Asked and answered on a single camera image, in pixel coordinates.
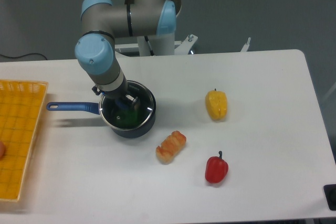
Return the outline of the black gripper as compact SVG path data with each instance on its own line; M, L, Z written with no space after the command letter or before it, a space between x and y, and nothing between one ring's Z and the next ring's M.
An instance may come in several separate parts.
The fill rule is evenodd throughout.
M107 99L118 99L121 98L123 109L138 109L139 108L139 98L132 96L127 93L128 83L126 79L123 79L121 85L112 91L99 89L97 86L92 87L92 91L95 95L102 95Z

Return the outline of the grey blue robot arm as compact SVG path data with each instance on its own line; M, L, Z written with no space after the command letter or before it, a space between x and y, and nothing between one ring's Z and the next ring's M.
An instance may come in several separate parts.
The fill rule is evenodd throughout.
M133 0L114 5L111 0L84 0L82 37L75 56L94 82L93 91L108 99L126 96L128 84L115 57L115 39L172 35L176 10L169 0Z

